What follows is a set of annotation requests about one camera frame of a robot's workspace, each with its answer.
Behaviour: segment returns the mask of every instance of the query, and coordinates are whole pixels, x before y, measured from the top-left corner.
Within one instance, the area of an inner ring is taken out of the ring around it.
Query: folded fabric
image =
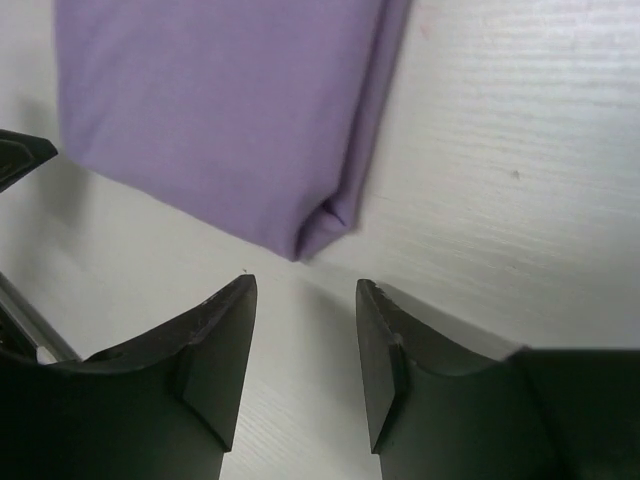
[[[75,162],[295,260],[353,227],[409,0],[56,0]]]

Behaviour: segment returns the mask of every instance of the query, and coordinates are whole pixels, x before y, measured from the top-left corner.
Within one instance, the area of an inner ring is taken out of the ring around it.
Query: fabric fold
[[[290,260],[348,232],[409,0],[56,0],[70,158]]]

